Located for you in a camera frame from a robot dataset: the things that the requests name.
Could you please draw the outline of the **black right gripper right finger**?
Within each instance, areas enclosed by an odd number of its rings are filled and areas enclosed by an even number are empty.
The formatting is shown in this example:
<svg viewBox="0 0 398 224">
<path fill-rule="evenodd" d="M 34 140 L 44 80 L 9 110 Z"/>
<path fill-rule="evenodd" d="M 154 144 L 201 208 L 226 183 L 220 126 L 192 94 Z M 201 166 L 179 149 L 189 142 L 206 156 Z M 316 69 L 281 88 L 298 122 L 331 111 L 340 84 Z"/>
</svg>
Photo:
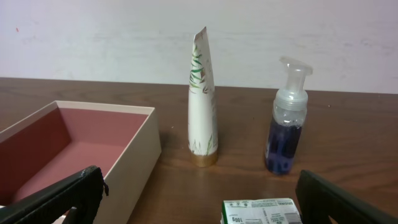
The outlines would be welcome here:
<svg viewBox="0 0 398 224">
<path fill-rule="evenodd" d="M 302 170 L 295 193 L 303 223 L 397 224 L 397 218 L 358 199 L 309 170 Z"/>
</svg>

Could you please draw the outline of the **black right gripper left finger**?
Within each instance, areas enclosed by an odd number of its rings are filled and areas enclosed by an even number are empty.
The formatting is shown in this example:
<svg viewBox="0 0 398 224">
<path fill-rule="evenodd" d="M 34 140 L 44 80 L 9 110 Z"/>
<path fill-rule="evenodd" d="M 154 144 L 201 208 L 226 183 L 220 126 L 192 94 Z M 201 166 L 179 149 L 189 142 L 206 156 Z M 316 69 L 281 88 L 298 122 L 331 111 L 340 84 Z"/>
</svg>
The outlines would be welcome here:
<svg viewBox="0 0 398 224">
<path fill-rule="evenodd" d="M 1 209 L 1 223 L 93 223 L 103 194 L 109 195 L 99 167 L 89 166 Z"/>
</svg>

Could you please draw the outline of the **green white soap box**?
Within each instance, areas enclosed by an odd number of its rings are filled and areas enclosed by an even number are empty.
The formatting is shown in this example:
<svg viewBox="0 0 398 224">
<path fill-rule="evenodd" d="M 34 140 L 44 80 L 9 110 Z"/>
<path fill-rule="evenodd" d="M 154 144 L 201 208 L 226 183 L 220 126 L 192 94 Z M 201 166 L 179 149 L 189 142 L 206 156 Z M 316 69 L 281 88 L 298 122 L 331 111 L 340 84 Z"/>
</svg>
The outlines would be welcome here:
<svg viewBox="0 0 398 224">
<path fill-rule="evenodd" d="M 221 224 L 302 224 L 291 198 L 224 200 Z"/>
</svg>

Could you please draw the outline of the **clear pump bottle blue liquid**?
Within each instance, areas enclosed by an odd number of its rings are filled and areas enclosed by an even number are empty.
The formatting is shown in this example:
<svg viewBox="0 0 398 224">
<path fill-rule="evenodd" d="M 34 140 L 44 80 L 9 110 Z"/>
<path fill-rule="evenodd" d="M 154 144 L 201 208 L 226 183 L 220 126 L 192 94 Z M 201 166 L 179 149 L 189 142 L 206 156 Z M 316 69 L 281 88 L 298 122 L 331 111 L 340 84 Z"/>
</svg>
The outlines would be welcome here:
<svg viewBox="0 0 398 224">
<path fill-rule="evenodd" d="M 276 93 L 269 128 L 265 162 L 275 175 L 288 174 L 293 166 L 302 127 L 307 116 L 308 94 L 303 89 L 305 78 L 313 73 L 306 63 L 281 57 L 288 74 L 285 87 Z"/>
</svg>

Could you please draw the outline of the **white Pantene tube gold cap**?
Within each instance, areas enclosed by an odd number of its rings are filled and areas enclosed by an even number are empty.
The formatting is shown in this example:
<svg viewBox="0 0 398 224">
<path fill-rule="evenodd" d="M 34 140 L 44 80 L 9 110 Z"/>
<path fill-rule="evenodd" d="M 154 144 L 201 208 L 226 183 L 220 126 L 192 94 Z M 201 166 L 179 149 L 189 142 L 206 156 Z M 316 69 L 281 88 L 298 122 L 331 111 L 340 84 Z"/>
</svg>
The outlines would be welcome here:
<svg viewBox="0 0 398 224">
<path fill-rule="evenodd" d="M 218 158 L 218 127 L 215 84 L 206 28 L 193 38 L 188 90 L 188 148 L 196 166 L 208 167 Z"/>
</svg>

